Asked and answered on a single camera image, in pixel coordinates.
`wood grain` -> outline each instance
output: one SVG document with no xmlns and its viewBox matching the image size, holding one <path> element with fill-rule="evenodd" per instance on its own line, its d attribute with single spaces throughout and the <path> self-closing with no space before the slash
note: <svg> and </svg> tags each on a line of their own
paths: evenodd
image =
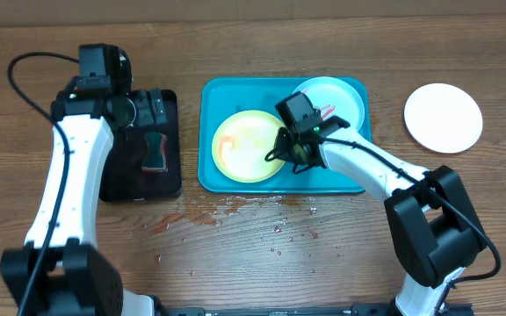
<svg viewBox="0 0 506 316">
<path fill-rule="evenodd" d="M 506 0 L 0 0 L 2 27 L 480 14 Z"/>
<path fill-rule="evenodd" d="M 383 206 L 368 194 L 239 198 L 208 193 L 197 179 L 200 93 L 209 80 L 347 75 L 368 89 L 376 144 L 416 164 L 446 164 L 461 174 L 503 268 L 491 280 L 462 284 L 449 300 L 473 303 L 479 315 L 506 315 L 506 16 L 0 29 L 0 255 L 20 247 L 32 224 L 52 147 L 49 124 L 7 83 L 7 64 L 30 51 L 76 55 L 78 45 L 94 42 L 130 54 L 135 88 L 172 89 L 179 100 L 183 195 L 99 204 L 99 249 L 127 288 L 157 295 L 167 306 L 207 308 L 391 299 L 404 273 Z M 18 65 L 16 78 L 48 106 L 75 73 L 75 65 L 39 58 Z M 459 86 L 480 105 L 484 131 L 465 153 L 432 153 L 404 127 L 409 94 L 435 82 Z M 430 123 L 448 128 L 434 118 Z M 310 215 L 312 207 L 317 212 Z M 153 233 L 173 213 L 185 215 Z M 193 225 L 201 216 L 220 223 Z M 492 264 L 484 252 L 467 273 Z M 14 311 L 0 279 L 0 315 Z"/>
</svg>

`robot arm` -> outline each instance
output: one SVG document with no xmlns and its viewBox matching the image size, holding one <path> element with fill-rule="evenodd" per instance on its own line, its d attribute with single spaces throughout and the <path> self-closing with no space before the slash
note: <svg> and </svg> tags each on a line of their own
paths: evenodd
<svg viewBox="0 0 506 316">
<path fill-rule="evenodd" d="M 119 273 L 97 251 L 95 218 L 114 136 L 124 136 L 127 126 L 165 122 L 161 91 L 131 91 L 129 61 L 117 47 L 81 46 L 79 63 L 81 76 L 74 77 L 52 103 L 52 119 L 67 136 L 69 168 L 47 254 L 41 256 L 40 249 L 64 167 L 64 140 L 56 128 L 39 212 L 25 246 L 4 251 L 0 272 L 18 305 L 23 297 L 29 298 L 26 315 L 153 316 L 160 308 L 156 300 L 124 290 Z M 35 274 L 33 263 L 40 258 L 43 268 Z M 63 267 L 64 275 L 48 276 L 56 266 Z M 25 292 L 30 278 L 35 285 Z"/>
<path fill-rule="evenodd" d="M 404 162 L 365 140 L 339 117 L 322 120 L 319 110 L 299 92 L 276 108 L 286 128 L 279 130 L 275 149 L 265 160 L 293 162 L 294 173 L 316 166 L 329 168 L 383 202 L 395 252 L 408 272 L 395 298 L 395 312 L 435 315 L 446 286 L 486 247 L 469 225 L 444 208 L 443 215 L 431 223 L 423 215 L 441 206 L 438 194 L 456 204 L 483 233 L 458 175 L 445 166 L 429 172 Z M 307 167 L 297 171 L 298 165 Z"/>
<path fill-rule="evenodd" d="M 353 127 L 341 128 L 330 134 L 329 138 L 357 142 L 370 148 L 416 180 L 423 180 L 424 173 L 428 171 L 426 168 L 404 162 L 365 140 Z M 320 145 L 320 153 L 327 168 L 354 180 L 380 202 L 390 198 L 395 190 L 408 189 L 413 185 L 367 152 L 354 147 L 326 141 Z"/>
</svg>

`teal tray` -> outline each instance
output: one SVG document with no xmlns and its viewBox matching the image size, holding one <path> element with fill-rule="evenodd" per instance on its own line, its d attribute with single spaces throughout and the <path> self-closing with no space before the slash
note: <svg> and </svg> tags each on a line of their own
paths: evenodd
<svg viewBox="0 0 506 316">
<path fill-rule="evenodd" d="M 274 106 L 307 77 L 296 78 L 216 78 L 202 91 L 200 107 L 199 181 L 219 193 L 359 193 L 364 191 L 350 178 L 324 168 L 313 168 L 299 175 L 287 162 L 276 175 L 258 183 L 238 183 L 224 176 L 212 158 L 212 139 L 218 126 L 239 111 L 267 111 L 278 118 Z M 339 77 L 350 84 L 365 104 L 365 120 L 360 134 L 372 141 L 370 111 L 364 84 L 355 78 Z"/>
</svg>

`white plate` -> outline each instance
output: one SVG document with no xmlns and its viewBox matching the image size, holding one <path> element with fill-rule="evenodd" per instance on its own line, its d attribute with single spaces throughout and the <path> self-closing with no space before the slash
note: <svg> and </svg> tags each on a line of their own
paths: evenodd
<svg viewBox="0 0 506 316">
<path fill-rule="evenodd" d="M 294 90 L 301 91 L 322 111 L 322 118 L 337 115 L 360 130 L 365 121 L 365 104 L 350 84 L 333 77 L 316 77 L 303 82 Z"/>
<path fill-rule="evenodd" d="M 427 84 L 409 96 L 405 124 L 423 146 L 444 154 L 470 148 L 480 138 L 480 107 L 465 91 L 450 84 Z"/>
</svg>

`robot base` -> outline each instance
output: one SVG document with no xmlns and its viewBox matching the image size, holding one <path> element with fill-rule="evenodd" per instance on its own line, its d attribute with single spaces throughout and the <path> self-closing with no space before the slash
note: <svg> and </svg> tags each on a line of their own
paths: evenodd
<svg viewBox="0 0 506 316">
<path fill-rule="evenodd" d="M 202 308 L 167 309 L 169 316 L 397 316 L 392 304 L 354 304 L 345 308 L 234 309 L 210 311 Z M 442 316 L 473 316 L 472 305 L 448 305 Z"/>
</svg>

